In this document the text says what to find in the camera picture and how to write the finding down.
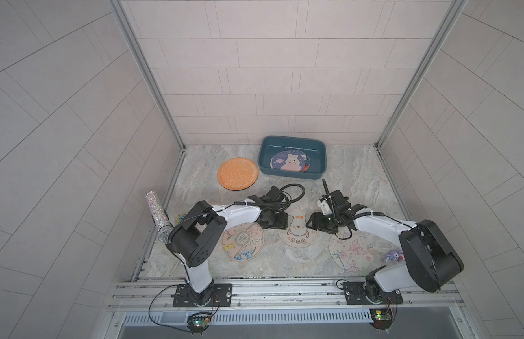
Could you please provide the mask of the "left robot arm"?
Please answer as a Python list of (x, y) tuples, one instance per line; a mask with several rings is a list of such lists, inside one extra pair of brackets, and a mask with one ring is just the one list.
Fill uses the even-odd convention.
[(285, 210), (293, 203), (283, 188), (272, 186), (262, 197), (249, 196), (227, 206), (200, 201), (192, 207), (164, 239), (167, 249), (184, 265), (189, 295), (197, 299), (199, 305), (212, 297), (214, 280), (208, 258), (225, 230), (245, 223), (285, 229), (288, 220)]

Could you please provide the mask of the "white butterfly flower coaster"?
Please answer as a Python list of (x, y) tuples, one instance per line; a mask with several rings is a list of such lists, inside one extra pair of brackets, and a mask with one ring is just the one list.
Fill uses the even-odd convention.
[(364, 232), (355, 232), (348, 240), (332, 237), (328, 249), (335, 263), (352, 273), (365, 271), (375, 260), (372, 241)]

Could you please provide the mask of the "right controller board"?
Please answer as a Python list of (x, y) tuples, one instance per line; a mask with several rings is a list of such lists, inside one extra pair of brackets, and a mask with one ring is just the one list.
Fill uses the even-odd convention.
[(393, 312), (386, 309), (369, 309), (373, 320), (370, 325), (377, 330), (388, 330), (394, 322)]

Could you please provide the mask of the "left controller board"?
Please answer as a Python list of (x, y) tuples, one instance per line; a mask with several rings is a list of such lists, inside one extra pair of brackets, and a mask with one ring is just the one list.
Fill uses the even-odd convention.
[(210, 312), (198, 312), (188, 317), (186, 326), (191, 334), (202, 334), (210, 325), (212, 315)]

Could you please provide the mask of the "small colourful sticker toy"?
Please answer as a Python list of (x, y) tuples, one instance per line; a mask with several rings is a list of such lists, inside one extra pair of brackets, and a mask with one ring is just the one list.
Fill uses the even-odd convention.
[(176, 224), (181, 223), (181, 222), (185, 219), (185, 217), (186, 217), (186, 214), (185, 214), (185, 213), (179, 214), (179, 215), (176, 217), (176, 219), (175, 219)]

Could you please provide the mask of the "purple bunny coaster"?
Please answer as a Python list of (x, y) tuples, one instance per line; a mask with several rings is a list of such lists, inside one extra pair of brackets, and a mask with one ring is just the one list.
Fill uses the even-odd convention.
[(311, 165), (308, 155), (299, 150), (282, 151), (274, 155), (270, 168), (288, 172), (305, 172)]

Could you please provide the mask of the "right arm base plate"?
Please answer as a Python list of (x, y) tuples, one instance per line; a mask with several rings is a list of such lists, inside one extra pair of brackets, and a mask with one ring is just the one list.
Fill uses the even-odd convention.
[(348, 305), (401, 305), (399, 290), (384, 292), (373, 282), (343, 282), (341, 286)]

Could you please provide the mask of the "teal storage box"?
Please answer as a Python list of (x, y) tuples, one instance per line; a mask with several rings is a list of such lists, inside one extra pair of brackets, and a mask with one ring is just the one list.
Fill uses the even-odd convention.
[(327, 169), (322, 141), (288, 136), (267, 136), (258, 154), (258, 166), (266, 175), (321, 179)]

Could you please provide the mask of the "small purple toy figure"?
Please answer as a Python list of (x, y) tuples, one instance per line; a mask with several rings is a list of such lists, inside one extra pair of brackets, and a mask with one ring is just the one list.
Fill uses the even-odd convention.
[(389, 261), (394, 261), (394, 262), (400, 263), (400, 262), (404, 261), (404, 259), (405, 259), (405, 257), (404, 257), (403, 251), (401, 251), (401, 250), (391, 250), (391, 251), (386, 253), (386, 255), (384, 256), (383, 262), (387, 263)]

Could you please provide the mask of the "cream cat coaster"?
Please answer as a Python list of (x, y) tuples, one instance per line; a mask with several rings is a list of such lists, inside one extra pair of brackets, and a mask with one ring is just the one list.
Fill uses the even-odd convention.
[(286, 210), (287, 227), (278, 230), (280, 239), (290, 247), (306, 248), (318, 238), (318, 232), (306, 226), (311, 214), (300, 209)]

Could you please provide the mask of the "controller board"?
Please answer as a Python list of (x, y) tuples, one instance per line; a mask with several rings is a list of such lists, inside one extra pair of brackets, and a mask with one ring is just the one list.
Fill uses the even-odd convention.
[(191, 334), (202, 334), (210, 325), (212, 315), (210, 312), (198, 312), (188, 317), (186, 326)]
[(370, 325), (377, 330), (388, 330), (394, 322), (393, 312), (386, 309), (369, 309), (373, 320)]

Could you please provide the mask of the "beige mandala coaster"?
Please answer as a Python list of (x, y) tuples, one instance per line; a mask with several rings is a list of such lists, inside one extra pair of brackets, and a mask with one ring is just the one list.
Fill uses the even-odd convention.
[(243, 223), (225, 230), (222, 246), (235, 261), (249, 261), (256, 257), (264, 245), (263, 229), (257, 223)]

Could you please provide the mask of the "aluminium mounting rail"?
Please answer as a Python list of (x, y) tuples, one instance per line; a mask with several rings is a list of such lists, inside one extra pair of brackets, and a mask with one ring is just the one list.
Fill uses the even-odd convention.
[[(232, 284), (231, 305), (214, 309), (312, 309), (331, 307), (372, 307), (348, 305), (341, 288), (344, 282), (362, 282), (361, 278), (263, 278), (224, 279), (216, 284)], [(149, 307), (157, 310), (196, 307), (173, 307), (174, 294), (179, 280), (145, 280), (119, 283), (112, 293), (108, 309), (142, 311)]]

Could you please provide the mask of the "glitter microphone on stand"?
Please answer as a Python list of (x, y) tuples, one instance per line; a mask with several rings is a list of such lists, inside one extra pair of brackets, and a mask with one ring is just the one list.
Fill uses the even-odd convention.
[(173, 230), (173, 225), (170, 223), (167, 213), (154, 191), (147, 192), (145, 199), (150, 209), (155, 227), (157, 228), (157, 238), (162, 243), (167, 244)]

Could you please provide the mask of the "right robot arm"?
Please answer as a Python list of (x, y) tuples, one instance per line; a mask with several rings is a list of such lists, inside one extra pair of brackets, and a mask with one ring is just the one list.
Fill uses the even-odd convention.
[(443, 232), (431, 220), (400, 221), (365, 205), (352, 205), (348, 197), (336, 190), (317, 202), (319, 212), (306, 222), (312, 230), (336, 235), (342, 227), (354, 232), (373, 234), (400, 247), (404, 261), (393, 267), (381, 267), (366, 276), (364, 295), (379, 304), (385, 295), (402, 288), (418, 286), (436, 292), (465, 266)]

